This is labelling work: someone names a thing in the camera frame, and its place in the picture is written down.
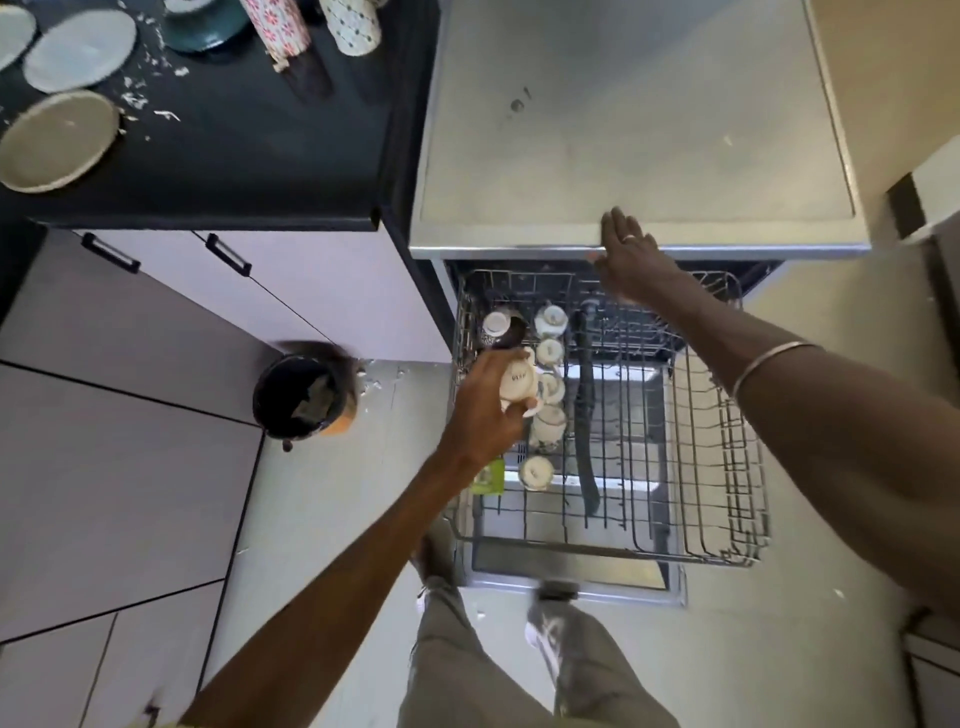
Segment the silver bracelet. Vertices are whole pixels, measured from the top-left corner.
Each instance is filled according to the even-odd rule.
[[[733,383],[733,388],[730,390],[730,396],[733,397],[733,401],[739,402],[740,397],[740,388],[743,386],[743,382],[747,380],[747,377],[750,376],[753,372],[756,371],[764,362],[770,361],[774,356],[782,354],[784,352],[789,352],[791,349],[797,349],[798,347],[815,347],[816,344],[813,344],[809,341],[790,341],[786,344],[780,344],[778,347],[762,353],[752,362],[747,365],[747,368],[743,370],[743,374],[736,378],[736,382]]]

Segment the person's right arm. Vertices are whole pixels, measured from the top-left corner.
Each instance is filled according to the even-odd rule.
[[[728,391],[758,356],[801,338],[715,299],[619,209],[602,228],[605,287],[656,311]],[[960,619],[960,410],[815,347],[765,361],[738,399],[840,538]]]

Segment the hand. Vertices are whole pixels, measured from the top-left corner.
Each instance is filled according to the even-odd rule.
[[[524,358],[523,349],[483,352],[460,385],[437,453],[471,468],[470,477],[523,436],[523,413],[537,401],[514,402],[502,411],[500,379],[510,362]]]
[[[656,307],[661,293],[694,281],[660,251],[653,235],[643,234],[635,217],[625,217],[619,207],[604,212],[600,239],[606,254],[594,255],[593,265],[604,290],[617,298]]]

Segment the floor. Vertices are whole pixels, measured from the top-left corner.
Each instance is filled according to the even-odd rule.
[[[812,0],[853,164],[876,229],[882,193],[960,129],[944,93],[960,62],[960,5]],[[748,308],[960,403],[958,378],[914,249],[795,262]],[[266,447],[211,656],[211,672],[391,502],[443,427],[449,371],[376,362],[344,436]],[[913,725],[897,643],[912,602],[832,534],[772,458],[774,543],[750,570],[690,568],[688,606],[585,604],[684,728]],[[316,725],[396,724],[418,617],[406,570]],[[484,646],[545,705],[518,595],[468,591]]]

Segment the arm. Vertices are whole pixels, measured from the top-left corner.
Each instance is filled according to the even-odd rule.
[[[518,440],[531,402],[500,410],[500,378],[524,352],[485,352],[436,451],[380,519],[277,612],[197,695],[184,725],[300,728],[320,711],[429,524]]]
[[[619,209],[596,261],[614,294],[676,328],[728,389],[755,358],[801,338],[714,299]],[[867,561],[960,618],[960,411],[813,347],[781,353],[739,405],[836,533]]]

